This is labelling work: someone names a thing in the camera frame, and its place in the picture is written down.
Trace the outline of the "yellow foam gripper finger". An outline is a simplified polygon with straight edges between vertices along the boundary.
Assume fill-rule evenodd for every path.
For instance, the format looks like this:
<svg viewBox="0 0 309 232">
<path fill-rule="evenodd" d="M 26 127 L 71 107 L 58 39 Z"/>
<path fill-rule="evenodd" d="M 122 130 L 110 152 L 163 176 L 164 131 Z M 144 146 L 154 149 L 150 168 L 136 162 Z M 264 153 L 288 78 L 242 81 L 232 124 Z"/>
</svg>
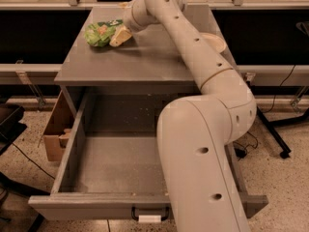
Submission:
<svg viewBox="0 0 309 232">
<path fill-rule="evenodd" d="M 121 25 L 116 28 L 115 34 L 112 36 L 109 44 L 113 47 L 118 47 L 124 42 L 128 41 L 132 37 L 132 34 L 129 29 L 124 25 Z"/>
</svg>

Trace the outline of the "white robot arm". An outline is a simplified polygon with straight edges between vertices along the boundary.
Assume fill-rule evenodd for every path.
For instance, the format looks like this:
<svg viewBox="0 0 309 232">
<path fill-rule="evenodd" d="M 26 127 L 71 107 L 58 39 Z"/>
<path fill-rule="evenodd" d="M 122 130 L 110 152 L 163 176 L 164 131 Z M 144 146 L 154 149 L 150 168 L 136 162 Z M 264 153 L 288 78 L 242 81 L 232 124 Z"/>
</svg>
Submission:
<svg viewBox="0 0 309 232">
<path fill-rule="evenodd" d="M 132 0 L 131 32 L 160 23 L 200 91 L 168 103 L 157 147 L 178 232 L 251 232 L 225 147 L 248 132 L 257 106 L 240 74 L 183 15 L 184 0 Z"/>
</svg>

